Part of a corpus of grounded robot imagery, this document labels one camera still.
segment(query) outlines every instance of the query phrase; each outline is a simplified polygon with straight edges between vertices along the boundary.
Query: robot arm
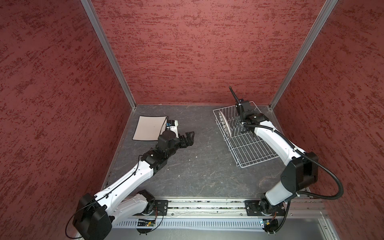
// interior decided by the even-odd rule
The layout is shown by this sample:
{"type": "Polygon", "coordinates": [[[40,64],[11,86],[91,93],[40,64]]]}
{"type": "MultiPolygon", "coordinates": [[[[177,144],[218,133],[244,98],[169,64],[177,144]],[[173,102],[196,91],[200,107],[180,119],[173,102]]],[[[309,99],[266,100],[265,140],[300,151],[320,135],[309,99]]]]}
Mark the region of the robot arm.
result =
{"type": "Polygon", "coordinates": [[[264,114],[254,110],[249,101],[238,99],[232,88],[229,87],[229,89],[236,100],[235,106],[238,113],[236,119],[238,125],[245,128],[245,131],[251,131],[262,138],[279,155],[286,166],[280,175],[280,182],[262,195],[259,206],[252,205],[248,206],[249,208],[257,208],[254,210],[261,211],[264,215],[270,215],[277,212],[276,210],[282,207],[283,202],[289,203],[297,193],[330,200],[338,199],[343,195],[342,183],[331,171],[318,163],[316,154],[313,152],[306,153],[303,149],[294,145],[282,133],[276,130],[264,114]],[[335,180],[339,188],[337,194],[323,196],[300,191],[317,181],[318,167],[325,170],[335,180]]]}
{"type": "MultiPolygon", "coordinates": [[[[270,121],[260,122],[260,125],[275,129],[275,126],[270,121]]],[[[280,176],[280,181],[262,196],[260,210],[265,214],[271,214],[275,211],[274,206],[290,200],[296,196],[297,191],[315,183],[317,181],[318,168],[317,165],[303,159],[284,139],[273,131],[256,127],[254,133],[262,138],[279,155],[286,166],[280,176]]],[[[305,152],[298,146],[294,146],[299,151],[305,152]]],[[[316,161],[318,160],[317,156],[312,152],[307,153],[307,155],[312,159],[316,159],[316,161]]]]}
{"type": "Polygon", "coordinates": [[[86,194],[81,197],[73,225],[85,240],[102,240],[111,231],[112,223],[118,224],[134,214],[149,214],[153,211],[155,198],[146,190],[130,199],[126,197],[161,170],[179,148],[193,145],[195,133],[186,132],[186,137],[180,135],[177,133],[177,125],[177,121],[167,121],[168,129],[159,136],[156,147],[139,157],[129,172],[95,196],[86,194]]]}

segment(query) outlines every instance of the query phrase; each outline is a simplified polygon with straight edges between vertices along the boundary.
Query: wire dish rack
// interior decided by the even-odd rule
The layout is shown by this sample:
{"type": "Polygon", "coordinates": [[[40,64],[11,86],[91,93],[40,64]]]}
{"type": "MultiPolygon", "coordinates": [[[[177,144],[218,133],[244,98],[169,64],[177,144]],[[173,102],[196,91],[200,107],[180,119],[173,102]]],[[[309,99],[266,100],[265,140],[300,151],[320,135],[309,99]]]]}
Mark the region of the wire dish rack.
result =
{"type": "MultiPolygon", "coordinates": [[[[260,113],[260,110],[254,102],[250,102],[250,104],[252,107],[255,107],[254,110],[260,113]]],[[[249,167],[279,157],[263,139],[256,135],[253,136],[251,132],[244,132],[245,128],[237,125],[236,116],[238,116],[238,114],[234,105],[215,109],[213,112],[216,117],[216,124],[224,137],[229,151],[235,159],[236,166],[249,167]],[[223,124],[220,119],[220,111],[224,114],[224,118],[228,122],[232,132],[231,137],[228,137],[228,129],[226,129],[225,124],[223,124]]]]}

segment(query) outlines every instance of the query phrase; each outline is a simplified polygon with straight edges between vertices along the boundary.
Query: gray marble surface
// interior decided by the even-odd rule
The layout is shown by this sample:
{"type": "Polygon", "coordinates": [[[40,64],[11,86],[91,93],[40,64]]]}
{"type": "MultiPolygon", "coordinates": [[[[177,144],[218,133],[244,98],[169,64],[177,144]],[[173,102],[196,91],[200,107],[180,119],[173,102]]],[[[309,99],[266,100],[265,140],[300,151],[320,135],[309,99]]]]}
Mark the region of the gray marble surface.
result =
{"type": "MultiPolygon", "coordinates": [[[[223,140],[212,110],[220,106],[139,105],[113,166],[107,184],[112,184],[136,163],[140,154],[157,141],[134,141],[139,116],[168,116],[179,121],[180,134],[195,131],[194,145],[179,149],[167,165],[142,183],[131,195],[146,189],[155,197],[258,197],[280,179],[282,161],[272,159],[246,168],[236,166],[223,140]]],[[[266,107],[260,110],[268,117],[266,107]]]]}

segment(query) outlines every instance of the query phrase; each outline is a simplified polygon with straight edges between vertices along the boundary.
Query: paper sheet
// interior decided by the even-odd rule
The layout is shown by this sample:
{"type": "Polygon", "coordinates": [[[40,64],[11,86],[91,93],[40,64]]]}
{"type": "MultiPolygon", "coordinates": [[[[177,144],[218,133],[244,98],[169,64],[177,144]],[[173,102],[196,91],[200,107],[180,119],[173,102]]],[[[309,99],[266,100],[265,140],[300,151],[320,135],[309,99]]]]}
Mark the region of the paper sheet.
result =
{"type": "Polygon", "coordinates": [[[146,117],[140,116],[133,140],[157,141],[159,135],[166,129],[166,116],[146,117]]]}

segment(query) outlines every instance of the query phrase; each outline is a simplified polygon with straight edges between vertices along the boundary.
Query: aluminum frame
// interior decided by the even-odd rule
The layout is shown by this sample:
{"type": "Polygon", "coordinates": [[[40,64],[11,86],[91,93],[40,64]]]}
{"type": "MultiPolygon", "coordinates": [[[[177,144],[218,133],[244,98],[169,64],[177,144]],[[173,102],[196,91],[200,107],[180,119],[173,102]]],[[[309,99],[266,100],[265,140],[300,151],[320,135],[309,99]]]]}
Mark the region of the aluminum frame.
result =
{"type": "Polygon", "coordinates": [[[301,46],[299,52],[296,55],[296,58],[294,59],[291,67],[289,68],[287,74],[284,77],[283,82],[281,83],[279,89],[275,93],[275,96],[273,97],[271,103],[269,104],[271,110],[273,110],[278,101],[280,100],[281,96],[283,95],[285,89],[287,88],[288,84],[293,78],[293,75],[296,73],[297,69],[299,68],[301,62],[303,61],[305,55],[311,48],[314,40],[316,39],[317,35],[319,34],[320,30],[324,26],[324,23],[328,19],[329,15],[331,14],[334,6],[338,0],[326,0],[323,7],[321,8],[319,15],[317,16],[315,22],[313,23],[307,37],[305,38],[303,45],[301,46]]]}
{"type": "MultiPolygon", "coordinates": [[[[157,227],[139,227],[137,226],[138,218],[127,218],[121,221],[113,228],[148,228],[157,227]]],[[[159,229],[194,229],[194,230],[220,230],[220,231],[248,231],[248,232],[265,232],[262,220],[256,218],[164,218],[156,221],[156,224],[161,222],[159,229]]]]}
{"type": "MultiPolygon", "coordinates": [[[[168,200],[166,217],[177,218],[271,218],[272,216],[247,216],[246,200],[240,198],[186,198],[157,197],[168,200]]],[[[292,199],[288,218],[321,218],[329,215],[321,199],[300,197],[292,199]]]]}
{"type": "Polygon", "coordinates": [[[137,104],[135,102],[135,99],[133,98],[133,95],[131,93],[131,90],[129,89],[128,83],[125,80],[124,74],[121,71],[121,68],[119,66],[119,63],[115,57],[115,54],[113,53],[113,50],[111,48],[111,45],[109,44],[109,41],[107,39],[107,36],[104,33],[104,30],[101,26],[101,23],[99,21],[99,18],[97,17],[95,8],[92,5],[91,0],[81,0],[81,3],[85,9],[85,12],[88,15],[89,20],[91,21],[91,24],[93,26],[93,29],[96,32],[97,37],[99,38],[99,41],[105,51],[105,54],[107,55],[109,62],[112,65],[112,68],[116,74],[116,77],[118,78],[120,85],[125,93],[125,96],[127,97],[129,104],[131,105],[132,109],[135,109],[137,104]]]}
{"type": "Polygon", "coordinates": [[[340,240],[339,235],[329,218],[319,218],[319,223],[326,240],[340,240]]]}

